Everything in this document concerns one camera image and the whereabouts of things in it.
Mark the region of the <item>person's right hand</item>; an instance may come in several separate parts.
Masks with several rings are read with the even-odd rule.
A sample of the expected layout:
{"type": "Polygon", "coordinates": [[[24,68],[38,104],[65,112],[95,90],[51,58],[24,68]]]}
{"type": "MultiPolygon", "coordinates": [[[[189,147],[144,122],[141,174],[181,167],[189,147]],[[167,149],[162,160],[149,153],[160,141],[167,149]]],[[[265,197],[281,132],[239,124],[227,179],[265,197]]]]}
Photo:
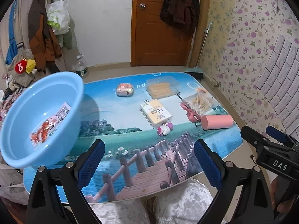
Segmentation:
{"type": "Polygon", "coordinates": [[[277,176],[271,183],[272,208],[278,213],[298,212],[298,181],[277,176]]]}

